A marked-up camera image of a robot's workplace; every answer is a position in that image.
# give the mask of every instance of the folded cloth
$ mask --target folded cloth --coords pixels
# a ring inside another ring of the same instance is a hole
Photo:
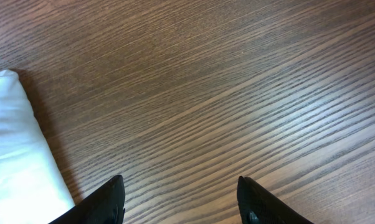
[[[0,223],[49,223],[74,206],[16,72],[0,72]]]

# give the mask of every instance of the brown wooden surface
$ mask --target brown wooden surface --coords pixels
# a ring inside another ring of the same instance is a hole
[[[375,0],[5,0],[11,68],[78,202],[240,223],[250,176],[315,223],[375,223]]]

